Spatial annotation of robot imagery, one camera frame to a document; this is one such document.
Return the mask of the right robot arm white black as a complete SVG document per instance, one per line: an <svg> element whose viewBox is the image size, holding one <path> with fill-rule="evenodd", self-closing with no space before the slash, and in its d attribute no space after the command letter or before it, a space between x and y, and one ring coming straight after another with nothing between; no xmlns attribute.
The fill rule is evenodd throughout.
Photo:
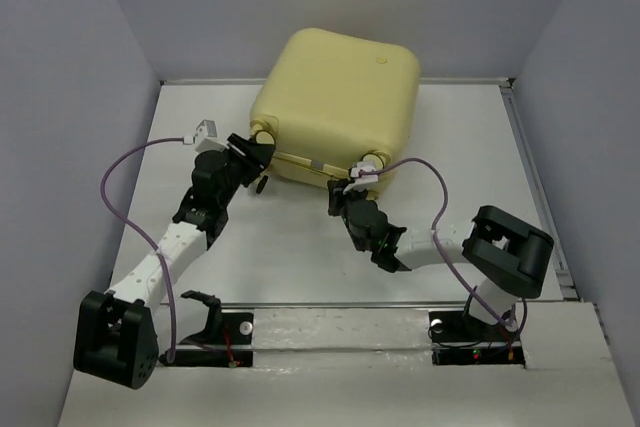
<svg viewBox="0 0 640 427"><path fill-rule="evenodd" d="M327 183L328 214L342 220L359 252L388 273L446 265L468 293L460 315L462 331L482 339L497 325L519 333L513 309L517 302L542 293L554 249L553 238L541 229L492 205L479 208L466 238L444 237L433 224L426 232L395 226L367 198L368 191L347 179Z"/></svg>

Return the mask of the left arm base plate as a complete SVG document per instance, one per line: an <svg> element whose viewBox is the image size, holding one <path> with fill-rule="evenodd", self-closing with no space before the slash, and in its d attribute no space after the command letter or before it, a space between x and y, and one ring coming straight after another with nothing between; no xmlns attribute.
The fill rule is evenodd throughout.
<svg viewBox="0 0 640 427"><path fill-rule="evenodd" d="M159 364L185 368L251 368L253 328L253 311L223 311L221 326L215 332L188 337L178 345L172 363L161 354Z"/></svg>

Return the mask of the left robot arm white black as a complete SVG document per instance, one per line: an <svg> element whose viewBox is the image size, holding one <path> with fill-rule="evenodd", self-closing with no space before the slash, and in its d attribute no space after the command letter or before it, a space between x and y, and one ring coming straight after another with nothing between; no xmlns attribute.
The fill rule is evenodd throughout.
<svg viewBox="0 0 640 427"><path fill-rule="evenodd" d="M272 143L237 134L220 143L207 134L184 140L198 151L186 190L159 241L142 237L149 253L120 282L81 301L73 367L79 372L130 389L142 387L160 358L173 362L180 342L209 342L224 332L220 300L175 282L218 239L228 206L241 187L249 187L268 168Z"/></svg>

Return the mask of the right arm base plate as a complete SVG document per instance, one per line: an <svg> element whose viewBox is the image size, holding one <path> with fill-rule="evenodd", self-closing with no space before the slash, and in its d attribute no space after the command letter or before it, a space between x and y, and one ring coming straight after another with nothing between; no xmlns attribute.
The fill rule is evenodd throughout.
<svg viewBox="0 0 640 427"><path fill-rule="evenodd" d="M427 334L435 366L526 364L515 330L485 324L460 310L430 312Z"/></svg>

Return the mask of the yellow hard-shell suitcase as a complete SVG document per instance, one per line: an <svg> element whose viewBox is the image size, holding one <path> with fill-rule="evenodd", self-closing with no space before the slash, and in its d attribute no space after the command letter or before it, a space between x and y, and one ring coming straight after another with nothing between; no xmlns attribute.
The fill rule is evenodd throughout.
<svg viewBox="0 0 640 427"><path fill-rule="evenodd" d="M418 58L400 45L319 28L294 33L249 117L251 134L275 145L268 174L324 188L359 161L398 161L420 76Z"/></svg>

